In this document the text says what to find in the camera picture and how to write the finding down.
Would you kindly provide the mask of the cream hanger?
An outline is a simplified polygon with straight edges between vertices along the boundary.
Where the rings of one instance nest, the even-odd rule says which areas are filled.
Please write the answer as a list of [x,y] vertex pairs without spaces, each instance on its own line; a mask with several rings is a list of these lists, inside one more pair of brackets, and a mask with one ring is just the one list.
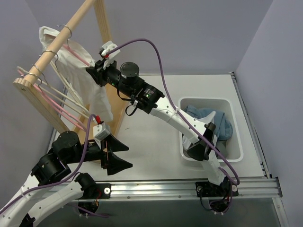
[[60,92],[58,89],[54,88],[53,86],[49,85],[45,81],[43,81],[41,78],[38,76],[35,76],[40,82],[37,84],[40,90],[43,92],[51,95],[57,100],[62,100],[62,103],[65,103],[63,100],[68,100],[69,102],[73,103],[75,106],[79,107],[83,111],[83,116],[86,116],[89,114],[89,111],[86,107],[81,105],[80,103],[76,102],[72,98],[68,97],[66,94],[63,92]]

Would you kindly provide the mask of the pink hanger front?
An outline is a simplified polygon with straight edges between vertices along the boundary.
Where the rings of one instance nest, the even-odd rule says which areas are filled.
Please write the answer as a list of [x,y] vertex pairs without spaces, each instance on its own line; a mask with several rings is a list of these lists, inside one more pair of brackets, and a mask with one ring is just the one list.
[[75,116],[73,116],[71,113],[69,113],[67,110],[65,110],[62,106],[57,104],[54,100],[52,100],[47,94],[45,94],[40,86],[34,85],[34,88],[40,93],[40,95],[43,97],[43,99],[61,116],[63,116],[66,120],[68,120],[70,123],[72,123],[76,128],[87,132],[86,126],[78,119],[76,119]]

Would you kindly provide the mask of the blue denim garment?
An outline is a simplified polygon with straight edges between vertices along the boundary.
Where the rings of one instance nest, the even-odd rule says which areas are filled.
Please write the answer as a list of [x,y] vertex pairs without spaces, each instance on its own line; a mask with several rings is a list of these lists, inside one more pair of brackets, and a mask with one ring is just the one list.
[[199,120],[207,117],[211,112],[216,112],[214,124],[216,125],[215,134],[218,140],[228,140],[232,137],[232,123],[226,118],[225,112],[213,108],[196,108],[192,105],[187,105],[184,111]]

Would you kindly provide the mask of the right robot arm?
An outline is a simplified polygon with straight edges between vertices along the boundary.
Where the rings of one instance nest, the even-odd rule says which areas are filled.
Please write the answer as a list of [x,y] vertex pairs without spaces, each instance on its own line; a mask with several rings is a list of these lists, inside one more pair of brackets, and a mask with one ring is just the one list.
[[214,117],[212,111],[204,119],[197,118],[175,106],[167,95],[139,77],[139,67],[133,62],[124,63],[120,69],[116,62],[104,67],[104,61],[96,62],[95,66],[87,67],[97,85],[111,85],[118,95],[125,95],[124,101],[129,102],[135,110],[151,114],[178,130],[187,139],[185,147],[187,155],[199,161],[207,174],[210,189],[215,195],[221,195],[227,190],[227,172],[221,167],[219,160],[223,158],[216,147]]

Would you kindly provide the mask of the wire hanger white shirt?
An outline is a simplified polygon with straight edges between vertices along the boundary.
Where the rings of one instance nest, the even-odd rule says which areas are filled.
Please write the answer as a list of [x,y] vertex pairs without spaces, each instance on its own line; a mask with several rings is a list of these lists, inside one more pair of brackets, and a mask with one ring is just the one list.
[[55,73],[57,74],[57,76],[59,77],[61,82],[64,84],[64,86],[67,88],[68,92],[71,94],[73,100],[75,101],[75,104],[78,105],[79,107],[85,109],[82,99],[80,98],[78,93],[73,89],[72,85],[68,82],[68,80],[60,73],[60,71],[57,67],[56,63],[59,60],[58,54],[56,52],[52,51],[52,50],[44,50],[41,53],[41,55],[43,55],[45,52],[50,52],[54,55],[53,58],[56,58],[56,60],[55,61],[53,61],[53,60],[50,61],[50,64],[51,64],[53,70],[55,71]]

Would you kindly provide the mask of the light white shirt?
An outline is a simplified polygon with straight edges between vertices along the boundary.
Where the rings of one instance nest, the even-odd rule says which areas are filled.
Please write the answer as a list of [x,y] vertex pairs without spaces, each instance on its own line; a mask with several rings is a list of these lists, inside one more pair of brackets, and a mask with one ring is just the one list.
[[[214,117],[216,115],[216,112],[215,111],[211,111],[206,117],[203,117],[203,118],[195,118],[195,120],[199,120],[200,122],[203,122],[203,123],[214,123]],[[191,143],[189,141],[189,139],[186,137],[186,136],[182,136],[182,146],[183,146],[183,149],[184,150],[188,150],[191,146],[193,145],[193,143]]]

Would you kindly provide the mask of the pink hanger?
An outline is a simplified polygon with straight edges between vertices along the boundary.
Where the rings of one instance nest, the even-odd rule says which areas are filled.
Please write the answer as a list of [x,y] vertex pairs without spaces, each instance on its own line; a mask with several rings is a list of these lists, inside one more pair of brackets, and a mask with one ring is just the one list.
[[78,119],[76,119],[75,116],[73,116],[71,113],[69,113],[67,110],[65,110],[62,106],[57,104],[54,100],[52,100],[47,94],[45,94],[40,86],[34,85],[34,88],[40,93],[40,95],[43,97],[43,99],[61,116],[63,116],[66,120],[68,120],[70,123],[72,123],[76,128],[87,132],[86,126]]
[[70,32],[70,36],[66,39],[66,44],[64,44],[64,48],[67,49],[72,55],[74,55],[78,60],[80,60],[82,63],[84,63],[86,66],[90,67],[91,66],[91,63],[86,61],[84,58],[82,58],[80,55],[78,55],[73,49],[70,48],[70,45],[69,45],[69,38],[72,37],[72,30],[65,24],[63,25],[57,25],[57,27],[64,27],[64,28],[67,28]]

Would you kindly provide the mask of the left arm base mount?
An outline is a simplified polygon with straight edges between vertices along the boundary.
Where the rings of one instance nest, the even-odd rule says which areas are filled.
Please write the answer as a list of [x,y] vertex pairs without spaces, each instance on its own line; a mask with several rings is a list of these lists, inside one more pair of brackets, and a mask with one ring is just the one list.
[[85,202],[78,202],[78,206],[85,210],[96,213],[97,209],[100,206],[102,199],[109,199],[111,196],[111,184],[109,183],[97,183],[95,186],[92,186],[84,190],[81,200]]

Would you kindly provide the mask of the cream white garment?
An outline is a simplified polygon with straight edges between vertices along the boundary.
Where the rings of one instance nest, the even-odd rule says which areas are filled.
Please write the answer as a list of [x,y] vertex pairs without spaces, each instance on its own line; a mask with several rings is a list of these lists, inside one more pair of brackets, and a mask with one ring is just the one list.
[[[96,61],[83,46],[72,40],[69,41],[69,45],[78,55],[90,62],[92,67],[95,66]],[[112,121],[113,114],[107,98],[106,89],[97,85],[91,75],[86,72],[85,69],[88,66],[78,60],[65,49],[64,46],[60,48],[57,54],[59,60],[56,64],[60,73],[78,93],[84,106],[89,105],[89,111],[92,114],[100,116],[103,121]]]

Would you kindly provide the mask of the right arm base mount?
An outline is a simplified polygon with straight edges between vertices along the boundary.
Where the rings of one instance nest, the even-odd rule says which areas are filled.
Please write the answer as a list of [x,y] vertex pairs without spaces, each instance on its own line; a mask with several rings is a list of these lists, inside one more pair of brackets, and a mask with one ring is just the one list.
[[214,214],[226,213],[234,197],[239,196],[238,187],[229,180],[224,180],[220,185],[210,182],[196,182],[196,195],[201,206]]

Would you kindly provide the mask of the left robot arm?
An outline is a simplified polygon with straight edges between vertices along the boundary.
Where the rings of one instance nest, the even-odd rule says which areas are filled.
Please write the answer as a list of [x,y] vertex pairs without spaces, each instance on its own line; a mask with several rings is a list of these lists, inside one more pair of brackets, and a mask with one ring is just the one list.
[[[49,152],[31,170],[26,182],[0,211],[2,227],[36,227],[43,219],[75,199],[103,199],[110,197],[111,186],[100,186],[89,173],[71,175],[69,164],[100,160],[107,175],[115,175],[133,165],[115,152],[129,148],[112,135],[100,144],[89,140],[81,144],[77,133],[61,133]],[[71,182],[51,196],[45,195],[71,175]]]

